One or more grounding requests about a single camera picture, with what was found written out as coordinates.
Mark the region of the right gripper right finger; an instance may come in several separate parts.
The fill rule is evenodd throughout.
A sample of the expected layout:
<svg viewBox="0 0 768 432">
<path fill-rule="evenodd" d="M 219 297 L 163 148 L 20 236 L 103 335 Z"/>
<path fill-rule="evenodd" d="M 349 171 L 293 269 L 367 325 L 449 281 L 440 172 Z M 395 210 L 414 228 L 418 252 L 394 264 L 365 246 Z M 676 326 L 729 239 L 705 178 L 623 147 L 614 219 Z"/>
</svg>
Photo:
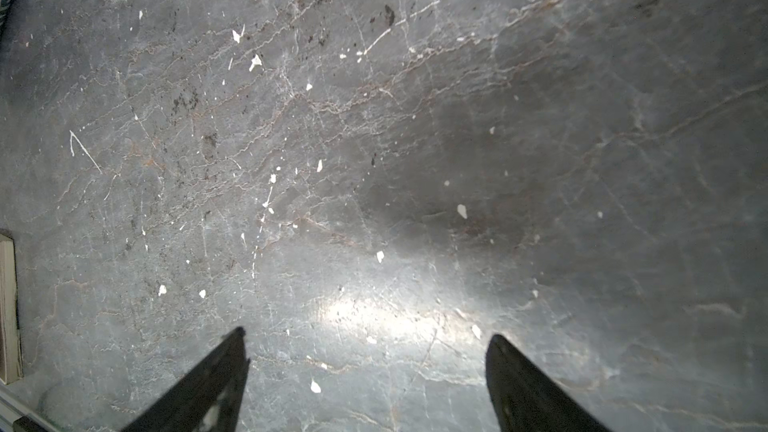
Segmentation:
<svg viewBox="0 0 768 432">
<path fill-rule="evenodd" d="M 502 431 L 609 431 L 500 334 L 489 341 L 485 376 Z"/>
</svg>

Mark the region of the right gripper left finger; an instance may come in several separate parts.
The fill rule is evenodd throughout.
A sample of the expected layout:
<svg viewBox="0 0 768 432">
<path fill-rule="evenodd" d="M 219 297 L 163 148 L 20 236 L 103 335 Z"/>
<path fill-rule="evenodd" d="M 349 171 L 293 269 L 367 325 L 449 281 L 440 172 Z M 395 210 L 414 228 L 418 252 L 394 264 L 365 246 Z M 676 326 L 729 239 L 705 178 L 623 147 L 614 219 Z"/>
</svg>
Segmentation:
<svg viewBox="0 0 768 432">
<path fill-rule="evenodd" d="M 238 326 L 192 370 L 133 420 L 126 431 L 235 432 L 250 360 Z"/>
</svg>

